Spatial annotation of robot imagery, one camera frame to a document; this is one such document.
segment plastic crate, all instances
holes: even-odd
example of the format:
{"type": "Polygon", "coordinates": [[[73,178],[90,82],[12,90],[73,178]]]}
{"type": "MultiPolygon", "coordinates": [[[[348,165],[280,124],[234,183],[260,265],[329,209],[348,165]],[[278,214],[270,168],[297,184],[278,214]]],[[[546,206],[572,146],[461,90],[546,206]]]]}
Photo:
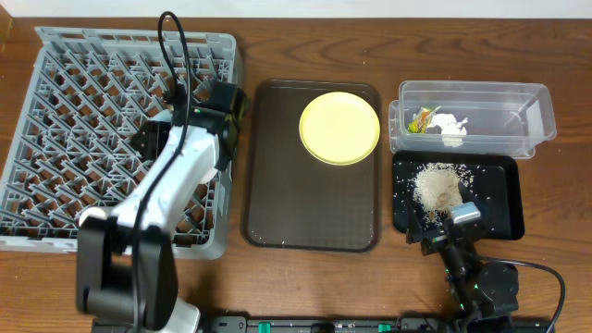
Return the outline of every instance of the plastic crate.
{"type": "MultiPolygon", "coordinates": [[[[0,250],[70,253],[78,218],[115,205],[150,168],[130,137],[165,109],[170,75],[156,31],[38,27],[43,40],[0,187],[0,250]]],[[[179,34],[165,31],[168,55],[185,84],[179,34]]],[[[212,80],[242,84],[234,37],[186,33],[194,96],[212,80]]],[[[178,258],[215,259],[226,250],[230,167],[200,185],[174,234],[178,258]]]]}

